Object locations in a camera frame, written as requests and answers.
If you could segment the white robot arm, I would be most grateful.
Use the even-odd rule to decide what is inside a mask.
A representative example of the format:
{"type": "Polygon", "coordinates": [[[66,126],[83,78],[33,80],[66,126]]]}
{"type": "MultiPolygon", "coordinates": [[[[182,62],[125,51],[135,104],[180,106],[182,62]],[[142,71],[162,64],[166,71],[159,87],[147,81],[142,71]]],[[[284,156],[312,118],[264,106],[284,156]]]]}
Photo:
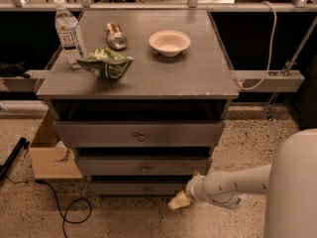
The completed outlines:
{"type": "Polygon", "coordinates": [[[269,165],[206,176],[195,173],[168,207],[195,202],[237,209],[246,194],[266,196],[264,238],[316,238],[317,129],[287,138],[269,165]]]}

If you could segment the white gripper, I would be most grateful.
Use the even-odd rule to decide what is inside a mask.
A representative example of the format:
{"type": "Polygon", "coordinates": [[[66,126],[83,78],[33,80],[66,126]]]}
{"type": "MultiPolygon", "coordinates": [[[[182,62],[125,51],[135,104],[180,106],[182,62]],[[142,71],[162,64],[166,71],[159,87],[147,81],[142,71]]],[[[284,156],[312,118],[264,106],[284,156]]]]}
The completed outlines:
{"type": "Polygon", "coordinates": [[[185,191],[179,192],[167,206],[171,210],[186,207],[191,204],[191,201],[195,203],[203,203],[206,201],[205,192],[203,189],[204,176],[199,171],[193,173],[192,179],[187,183],[185,191]]]}

